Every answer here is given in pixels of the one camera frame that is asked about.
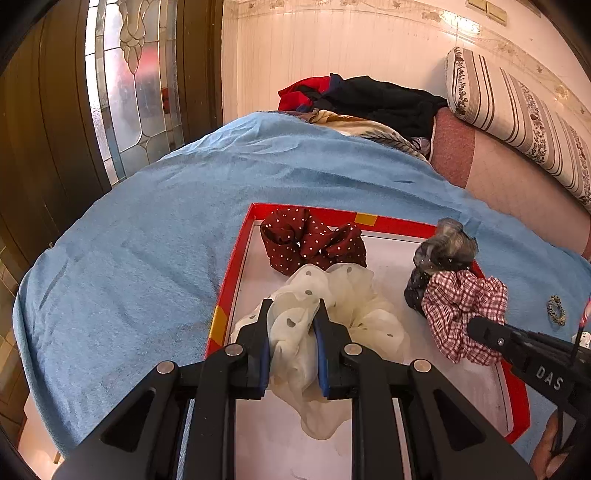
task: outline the blue towel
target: blue towel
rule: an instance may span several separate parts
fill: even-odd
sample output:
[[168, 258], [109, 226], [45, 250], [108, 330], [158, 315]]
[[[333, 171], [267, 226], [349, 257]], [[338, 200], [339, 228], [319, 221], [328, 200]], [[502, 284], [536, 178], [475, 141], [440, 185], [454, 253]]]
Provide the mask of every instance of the blue towel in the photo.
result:
[[[167, 155], [98, 200], [25, 276], [14, 330], [31, 392], [67, 454], [155, 364], [203, 358], [213, 306], [252, 202], [436, 223], [478, 239], [485, 275], [509, 288], [507, 320], [569, 340], [591, 265], [490, 210], [425, 164], [280, 113], [254, 113]], [[546, 301], [560, 295], [567, 325]], [[530, 391], [526, 458], [552, 405]]]

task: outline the finger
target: finger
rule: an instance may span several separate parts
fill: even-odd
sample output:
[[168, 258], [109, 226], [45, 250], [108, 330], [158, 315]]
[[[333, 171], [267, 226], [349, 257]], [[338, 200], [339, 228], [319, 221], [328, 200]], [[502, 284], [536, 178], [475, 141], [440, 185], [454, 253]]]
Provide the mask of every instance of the finger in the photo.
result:
[[534, 471], [537, 480], [544, 480], [547, 476], [546, 469], [552, 459], [552, 444], [554, 443], [554, 437], [556, 437], [557, 432], [558, 414], [555, 411], [548, 419], [542, 438], [531, 457], [530, 467]]
[[563, 464], [568, 455], [568, 452], [564, 452], [552, 458], [552, 460], [548, 463], [548, 467], [546, 468], [546, 477], [550, 478], [552, 475], [554, 475], [556, 470], [558, 470], [558, 467]]

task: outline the pillow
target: pillow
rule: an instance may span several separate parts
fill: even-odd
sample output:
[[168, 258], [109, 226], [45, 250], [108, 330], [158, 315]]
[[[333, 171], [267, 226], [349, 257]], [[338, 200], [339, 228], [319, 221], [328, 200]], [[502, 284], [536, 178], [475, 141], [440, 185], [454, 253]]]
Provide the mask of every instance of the pillow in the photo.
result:
[[589, 149], [559, 115], [505, 70], [467, 48], [446, 60], [453, 113], [515, 147], [555, 177], [591, 211]]
[[453, 116], [436, 115], [431, 165], [493, 210], [512, 215], [540, 238], [591, 257], [591, 215], [522, 153]]

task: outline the stained glass window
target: stained glass window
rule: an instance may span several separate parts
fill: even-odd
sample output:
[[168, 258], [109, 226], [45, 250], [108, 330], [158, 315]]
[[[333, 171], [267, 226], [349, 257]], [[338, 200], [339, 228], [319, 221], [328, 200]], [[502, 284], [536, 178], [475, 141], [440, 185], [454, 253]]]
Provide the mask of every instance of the stained glass window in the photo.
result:
[[177, 0], [93, 0], [86, 81], [111, 185], [184, 144], [176, 69]]

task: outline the white polka dot scrunchie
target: white polka dot scrunchie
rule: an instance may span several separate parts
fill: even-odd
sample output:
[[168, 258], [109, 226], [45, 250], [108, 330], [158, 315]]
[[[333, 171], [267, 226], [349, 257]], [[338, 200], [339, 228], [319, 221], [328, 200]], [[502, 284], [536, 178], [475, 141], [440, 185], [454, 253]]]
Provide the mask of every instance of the white polka dot scrunchie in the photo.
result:
[[[409, 338], [393, 314], [393, 306], [372, 288], [374, 273], [356, 264], [339, 264], [323, 271], [304, 265], [270, 295], [267, 325], [271, 346], [271, 391], [301, 417], [302, 429], [325, 440], [351, 417], [350, 402], [327, 402], [318, 385], [318, 353], [312, 320], [320, 299], [330, 320], [345, 325], [351, 340], [382, 358], [404, 362]], [[261, 305], [238, 321], [230, 335], [256, 322]]]

